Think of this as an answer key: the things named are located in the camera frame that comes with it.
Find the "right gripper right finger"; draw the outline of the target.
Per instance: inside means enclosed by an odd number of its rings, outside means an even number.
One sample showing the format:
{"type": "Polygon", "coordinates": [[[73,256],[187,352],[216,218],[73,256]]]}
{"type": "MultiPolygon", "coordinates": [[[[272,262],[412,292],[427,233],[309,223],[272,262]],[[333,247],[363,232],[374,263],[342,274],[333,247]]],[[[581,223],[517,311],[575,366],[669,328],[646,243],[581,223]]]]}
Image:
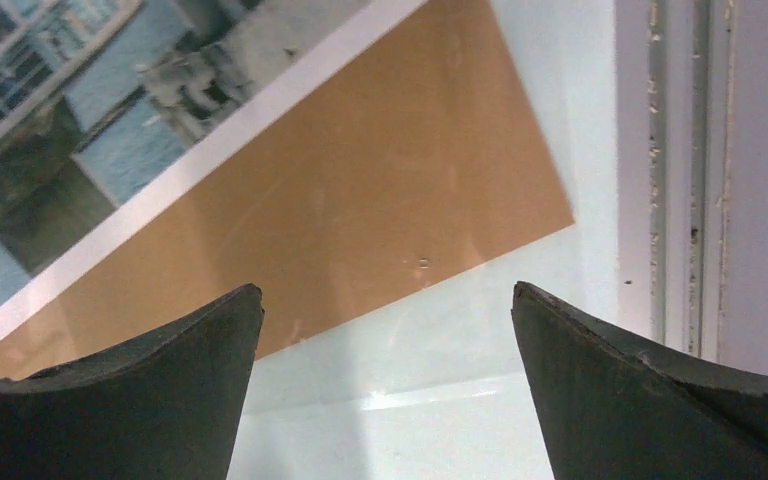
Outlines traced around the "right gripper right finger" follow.
{"type": "Polygon", "coordinates": [[[768,479],[768,376],[676,351],[528,282],[512,323],[558,479],[768,479]]]}

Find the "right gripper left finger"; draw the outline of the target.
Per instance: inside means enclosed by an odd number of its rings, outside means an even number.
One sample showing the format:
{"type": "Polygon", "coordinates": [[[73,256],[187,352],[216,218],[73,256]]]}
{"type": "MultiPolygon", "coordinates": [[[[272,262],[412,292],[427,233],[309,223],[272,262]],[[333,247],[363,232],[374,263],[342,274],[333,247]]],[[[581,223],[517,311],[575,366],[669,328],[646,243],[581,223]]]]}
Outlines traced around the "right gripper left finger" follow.
{"type": "Polygon", "coordinates": [[[0,379],[0,479],[223,479],[264,320],[240,286],[22,380],[0,379]]]}

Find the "building and sky photo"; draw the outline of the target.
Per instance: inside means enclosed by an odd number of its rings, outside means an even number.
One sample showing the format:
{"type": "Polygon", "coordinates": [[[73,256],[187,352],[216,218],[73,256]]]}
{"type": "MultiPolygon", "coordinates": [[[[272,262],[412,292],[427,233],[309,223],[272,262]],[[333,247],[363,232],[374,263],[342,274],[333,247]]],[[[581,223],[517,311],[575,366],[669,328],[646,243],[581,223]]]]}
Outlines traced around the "building and sky photo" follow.
{"type": "Polygon", "coordinates": [[[0,1],[0,343],[416,8],[0,1]]]}

